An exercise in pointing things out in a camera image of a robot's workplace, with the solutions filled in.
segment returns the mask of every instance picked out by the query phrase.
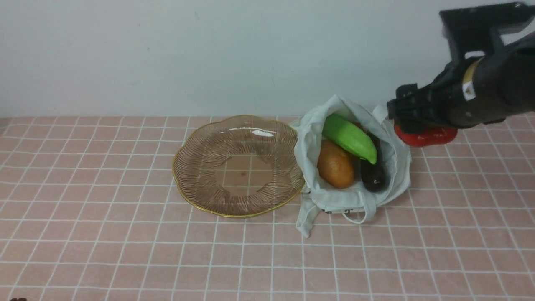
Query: gold wire basket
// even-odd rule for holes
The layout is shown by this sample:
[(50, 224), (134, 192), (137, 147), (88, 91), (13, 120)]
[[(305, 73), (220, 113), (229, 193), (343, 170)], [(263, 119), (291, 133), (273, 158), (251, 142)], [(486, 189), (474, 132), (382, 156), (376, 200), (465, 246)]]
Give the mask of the gold wire basket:
[(291, 201), (303, 188), (294, 156), (297, 132), (252, 115), (196, 130), (177, 152), (173, 174), (193, 206), (225, 217), (252, 217)]

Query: white cloth bag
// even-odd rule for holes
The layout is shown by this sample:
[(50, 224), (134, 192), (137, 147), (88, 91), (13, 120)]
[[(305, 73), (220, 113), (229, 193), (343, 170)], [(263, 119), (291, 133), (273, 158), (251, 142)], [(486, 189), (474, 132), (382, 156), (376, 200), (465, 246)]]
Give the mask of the white cloth bag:
[[(324, 181), (318, 174), (316, 165), (322, 143), (325, 118), (337, 113), (352, 122), (359, 122), (381, 141), (383, 164), (388, 177), (388, 188), (379, 193), (371, 193), (361, 181), (352, 187), (338, 190)], [(294, 148), (297, 165), (303, 171), (306, 182), (301, 195), (301, 208), (297, 218), (297, 229), (304, 237), (309, 237), (314, 219), (320, 211), (340, 213), (355, 224), (373, 218), (376, 208), (398, 197), (410, 186), (409, 167), (411, 154), (394, 132), (394, 126), (386, 121), (387, 109), (379, 105), (370, 113), (361, 105), (345, 100), (337, 95), (326, 104), (315, 107), (302, 118), (290, 123), (297, 130), (297, 144)], [(362, 220), (347, 216), (351, 212), (365, 212)]]

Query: gold rim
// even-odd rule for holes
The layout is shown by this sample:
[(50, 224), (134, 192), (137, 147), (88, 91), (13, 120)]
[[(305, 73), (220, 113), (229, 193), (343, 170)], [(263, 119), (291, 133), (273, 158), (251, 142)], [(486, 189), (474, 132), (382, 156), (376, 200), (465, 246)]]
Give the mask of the gold rim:
[(264, 121), (269, 121), (269, 122), (275, 122), (276, 124), (281, 124), (283, 126), (287, 126), (288, 128), (290, 128), (294, 133), (297, 134), (297, 131), (289, 126), (288, 124), (284, 123), (284, 122), (281, 122), (281, 121), (278, 121), (278, 120), (269, 120), (269, 119), (266, 119), (266, 118), (263, 118), (263, 117), (259, 117), (259, 116), (256, 116), (256, 115), (250, 115), (250, 114), (242, 114), (242, 115), (235, 115), (235, 116), (232, 116), (232, 117), (229, 117), (229, 118), (225, 118), (223, 119), (222, 121), (218, 121), (218, 122), (211, 122), (211, 123), (208, 123), (208, 124), (205, 124), (205, 125), (202, 125), (201, 127), (199, 127), (198, 129), (196, 129), (195, 131), (193, 131), (193, 133), (191, 133), (188, 137), (188, 139), (186, 139), (186, 141), (184, 141), (184, 144), (180, 147), (180, 149), (177, 151), (177, 153), (174, 155), (173, 157), (173, 163), (172, 163), (172, 168), (171, 168), (171, 173), (173, 173), (173, 178), (174, 178), (174, 181), (177, 185), (177, 189), (178, 189), (178, 192), (180, 193), (180, 195), (182, 196), (182, 198), (188, 202), (190, 205), (192, 205), (193, 207), (197, 208), (197, 209), (200, 209), (204, 212), (208, 212), (208, 213), (212, 213), (212, 214), (215, 214), (215, 215), (218, 215), (218, 216), (222, 216), (222, 217), (228, 217), (228, 218), (232, 218), (232, 219), (246, 219), (246, 218), (249, 218), (249, 217), (254, 217), (254, 216), (259, 216), (259, 215), (262, 215), (262, 214), (265, 214), (265, 213), (268, 213), (270, 211), (273, 211), (275, 209), (278, 209), (286, 204), (288, 204), (289, 202), (291, 202), (293, 199), (295, 199), (295, 197), (297, 197), (298, 194), (301, 193), (303, 187), (305, 186), (305, 182), (303, 180), (303, 184), (301, 185), (301, 187), (291, 196), (288, 198), (288, 200), (274, 206), (273, 208), (270, 208), (268, 210), (265, 210), (265, 211), (262, 211), (262, 212), (259, 212), (259, 213), (253, 213), (253, 214), (247, 214), (247, 215), (226, 215), (226, 214), (222, 214), (222, 213), (219, 213), (219, 212), (215, 212), (215, 211), (212, 211), (212, 210), (208, 210), (206, 208), (203, 208), (197, 204), (195, 204), (193, 201), (191, 201), (188, 197), (186, 197), (184, 195), (184, 192), (182, 191), (182, 188), (180, 187), (180, 181), (178, 180), (177, 178), (177, 174), (174, 172), (174, 163), (175, 161), (177, 160), (177, 157), (181, 154), (182, 150), (184, 149), (184, 147), (186, 146), (186, 144), (189, 143), (190, 141), (190, 138), (199, 130), (209, 126), (209, 125), (214, 125), (214, 124), (217, 124), (217, 123), (223, 123), (225, 121), (228, 121), (229, 119), (233, 119), (233, 118), (237, 118), (237, 117), (255, 117), (255, 118), (259, 118), (259, 119), (262, 119)]

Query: red pepper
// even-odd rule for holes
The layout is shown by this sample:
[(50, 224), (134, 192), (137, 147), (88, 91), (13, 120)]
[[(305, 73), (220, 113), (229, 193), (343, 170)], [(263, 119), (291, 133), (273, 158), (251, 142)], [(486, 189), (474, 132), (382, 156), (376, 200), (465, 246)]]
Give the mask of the red pepper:
[(422, 134), (406, 134), (397, 124), (394, 125), (394, 131), (401, 141), (412, 147), (447, 144), (457, 137), (458, 132), (457, 129), (451, 127), (429, 127)]

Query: eggplant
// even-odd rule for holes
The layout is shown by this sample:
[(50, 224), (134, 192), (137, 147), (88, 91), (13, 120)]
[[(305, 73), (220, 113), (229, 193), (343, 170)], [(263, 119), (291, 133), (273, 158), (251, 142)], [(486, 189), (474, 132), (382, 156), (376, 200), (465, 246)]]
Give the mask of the eggplant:
[(368, 160), (361, 160), (361, 181), (366, 190), (376, 193), (386, 188), (387, 176), (383, 164), (383, 154), (381, 153), (381, 142), (370, 132), (367, 134), (377, 150), (377, 162), (372, 164)]

